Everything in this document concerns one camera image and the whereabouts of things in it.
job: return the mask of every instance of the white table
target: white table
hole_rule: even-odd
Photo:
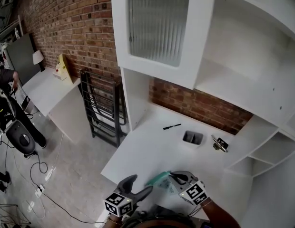
[[[179,123],[182,125],[162,130],[163,127]],[[186,130],[204,135],[205,140],[199,148],[190,149],[182,143]],[[133,192],[136,193],[143,189],[147,181],[163,171],[190,171],[204,182],[211,198],[240,221],[246,212],[252,178],[224,171],[225,156],[229,153],[216,151],[211,135],[226,142],[233,138],[229,133],[152,104],[101,174],[117,184],[125,177],[137,174],[133,186]],[[178,195],[169,196],[159,188],[154,189],[139,206],[148,209],[154,203],[184,214],[189,214],[194,208]],[[207,219],[203,211],[195,217]]]
[[[68,138],[77,143],[89,128],[83,98],[77,87],[80,79],[73,78],[73,84],[69,85],[55,78],[54,71],[46,67],[22,89],[44,116],[49,116]]]

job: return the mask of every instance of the cabinet door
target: cabinet door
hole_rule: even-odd
[[[193,89],[214,0],[112,0],[118,65]]]

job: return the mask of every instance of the black pants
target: black pants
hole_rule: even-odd
[[[41,147],[45,147],[46,139],[45,137],[36,129],[29,118],[24,113],[20,105],[12,98],[9,97],[10,102],[13,104],[16,110],[16,119],[19,120],[27,128],[28,132],[33,137],[34,141],[37,142]]]
[[[3,173],[0,172],[0,180],[4,181],[4,182],[8,182],[6,175],[4,175]],[[1,191],[5,191],[6,187],[0,183],[0,190]]]

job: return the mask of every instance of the lamp shade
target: lamp shade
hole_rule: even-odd
[[[36,51],[35,53],[33,53],[32,57],[33,57],[33,64],[38,64],[44,60],[44,56],[41,53],[41,51]]]

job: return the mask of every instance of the black folding rack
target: black folding rack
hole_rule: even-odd
[[[119,147],[121,138],[126,136],[121,126],[127,123],[121,80],[81,70],[81,88],[92,137],[97,136]],[[113,124],[102,121],[98,116]]]

